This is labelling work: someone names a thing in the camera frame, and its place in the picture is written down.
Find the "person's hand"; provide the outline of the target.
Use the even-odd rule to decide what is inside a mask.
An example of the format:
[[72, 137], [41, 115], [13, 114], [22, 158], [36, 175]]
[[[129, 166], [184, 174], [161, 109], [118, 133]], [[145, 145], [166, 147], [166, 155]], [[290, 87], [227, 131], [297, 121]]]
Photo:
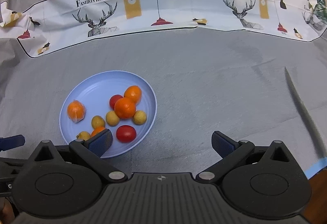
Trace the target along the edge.
[[6, 200], [3, 209], [1, 209], [1, 223], [2, 224], [11, 223], [14, 218], [15, 215], [13, 214], [11, 204], [8, 204]]

